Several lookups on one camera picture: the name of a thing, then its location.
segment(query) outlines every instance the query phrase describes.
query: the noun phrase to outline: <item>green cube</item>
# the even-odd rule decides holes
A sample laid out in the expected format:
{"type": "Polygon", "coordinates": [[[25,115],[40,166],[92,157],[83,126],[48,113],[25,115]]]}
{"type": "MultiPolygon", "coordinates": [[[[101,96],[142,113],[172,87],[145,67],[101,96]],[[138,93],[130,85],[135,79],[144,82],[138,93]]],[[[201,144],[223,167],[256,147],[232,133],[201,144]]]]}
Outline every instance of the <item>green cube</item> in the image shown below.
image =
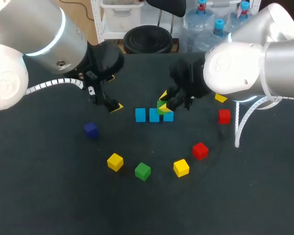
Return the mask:
{"type": "Polygon", "coordinates": [[[164,115],[164,114],[167,114],[166,112],[163,112],[163,111],[161,111],[159,108],[162,106],[162,105],[164,105],[165,103],[167,103],[166,101],[160,101],[160,100],[158,100],[157,101],[157,113],[159,114],[159,115],[164,115]]]}
{"type": "Polygon", "coordinates": [[[135,176],[145,181],[151,174],[151,168],[144,163],[139,163],[135,169],[135,176]]]}

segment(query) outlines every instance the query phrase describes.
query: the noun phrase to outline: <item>plastic bottle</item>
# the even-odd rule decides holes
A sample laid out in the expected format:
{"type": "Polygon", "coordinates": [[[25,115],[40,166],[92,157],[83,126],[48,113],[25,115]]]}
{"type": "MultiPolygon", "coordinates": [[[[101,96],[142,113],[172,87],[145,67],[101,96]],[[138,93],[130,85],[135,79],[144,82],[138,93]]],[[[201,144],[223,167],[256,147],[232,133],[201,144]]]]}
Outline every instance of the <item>plastic bottle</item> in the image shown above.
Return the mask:
{"type": "Polygon", "coordinates": [[[248,19],[251,18],[251,15],[248,13],[249,10],[249,2],[242,1],[241,2],[241,14],[237,17],[238,13],[231,13],[231,32],[237,30],[241,25],[243,25],[248,19]]]}
{"type": "Polygon", "coordinates": [[[225,32],[223,28],[224,20],[217,19],[213,32],[206,31],[195,39],[194,51],[208,51],[218,45],[228,35],[228,32],[225,32]]]}
{"type": "Polygon", "coordinates": [[[180,52],[192,52],[194,41],[206,28],[213,28],[214,14],[206,10],[207,0],[198,0],[197,9],[191,9],[184,17],[179,37],[180,52]]]}

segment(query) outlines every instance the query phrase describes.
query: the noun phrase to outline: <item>black stool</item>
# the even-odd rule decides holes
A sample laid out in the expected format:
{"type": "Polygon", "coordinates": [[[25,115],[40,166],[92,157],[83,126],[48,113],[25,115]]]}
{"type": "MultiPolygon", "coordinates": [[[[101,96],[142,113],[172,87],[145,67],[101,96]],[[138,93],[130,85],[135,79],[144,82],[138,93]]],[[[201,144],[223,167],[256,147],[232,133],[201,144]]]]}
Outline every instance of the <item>black stool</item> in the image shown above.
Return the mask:
{"type": "Polygon", "coordinates": [[[173,46],[171,34],[155,25],[143,25],[126,33],[123,47],[128,54],[169,53],[173,46]]]}

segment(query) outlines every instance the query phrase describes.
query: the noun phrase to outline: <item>cyan cube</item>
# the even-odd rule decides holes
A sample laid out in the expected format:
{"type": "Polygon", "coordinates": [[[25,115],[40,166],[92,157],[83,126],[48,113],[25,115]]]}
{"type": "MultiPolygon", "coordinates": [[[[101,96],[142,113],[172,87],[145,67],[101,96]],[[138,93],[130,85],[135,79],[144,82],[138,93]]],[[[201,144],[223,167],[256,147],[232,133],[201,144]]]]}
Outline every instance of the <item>cyan cube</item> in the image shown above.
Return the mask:
{"type": "Polygon", "coordinates": [[[149,109],[149,122],[159,122],[159,114],[157,109],[149,109]]]}
{"type": "Polygon", "coordinates": [[[98,137],[98,129],[93,122],[89,122],[86,125],[84,125],[84,130],[88,138],[96,139],[98,137]]]}
{"type": "Polygon", "coordinates": [[[135,120],[136,122],[146,122],[146,109],[135,109],[135,120]]]}
{"type": "Polygon", "coordinates": [[[173,121],[174,120],[174,112],[168,112],[163,115],[163,121],[173,121]]]}

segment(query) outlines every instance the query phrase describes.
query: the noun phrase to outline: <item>wooden floor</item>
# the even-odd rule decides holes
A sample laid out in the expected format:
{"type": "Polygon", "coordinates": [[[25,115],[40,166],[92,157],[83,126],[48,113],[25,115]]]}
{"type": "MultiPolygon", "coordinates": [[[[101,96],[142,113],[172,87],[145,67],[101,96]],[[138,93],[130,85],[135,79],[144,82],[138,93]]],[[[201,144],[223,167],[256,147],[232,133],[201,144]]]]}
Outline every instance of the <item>wooden floor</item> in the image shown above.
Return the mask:
{"type": "MultiPolygon", "coordinates": [[[[94,21],[91,21],[86,16],[85,8],[80,4],[62,3],[60,0],[54,0],[69,16],[75,24],[85,33],[87,40],[93,44],[98,44],[96,28],[94,21]]],[[[68,2],[80,2],[87,7],[89,18],[93,19],[93,11],[90,0],[63,0],[68,2]]]]}

